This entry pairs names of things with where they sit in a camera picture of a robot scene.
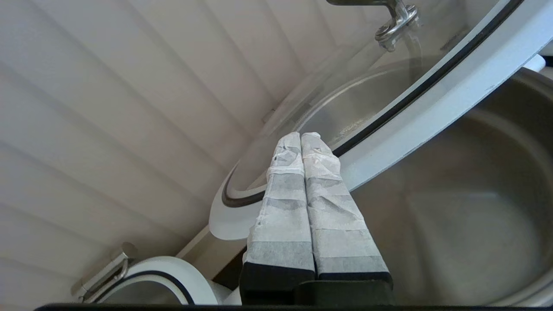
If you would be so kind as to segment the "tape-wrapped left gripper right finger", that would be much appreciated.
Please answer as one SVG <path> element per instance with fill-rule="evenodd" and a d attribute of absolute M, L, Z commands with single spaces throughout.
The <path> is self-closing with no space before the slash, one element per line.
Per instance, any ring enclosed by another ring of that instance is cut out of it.
<path fill-rule="evenodd" d="M 302 160 L 317 278 L 393 285 L 365 219 L 340 175 L 340 160 L 318 133 L 302 135 Z"/>

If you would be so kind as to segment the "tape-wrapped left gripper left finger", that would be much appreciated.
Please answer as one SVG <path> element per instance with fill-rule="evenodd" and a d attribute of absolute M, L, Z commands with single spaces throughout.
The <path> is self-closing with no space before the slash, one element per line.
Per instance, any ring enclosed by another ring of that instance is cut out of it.
<path fill-rule="evenodd" d="M 261 209 L 251 227 L 240 275 L 244 304 L 292 304 L 294 291 L 315 280 L 300 134 L 277 143 Z"/>

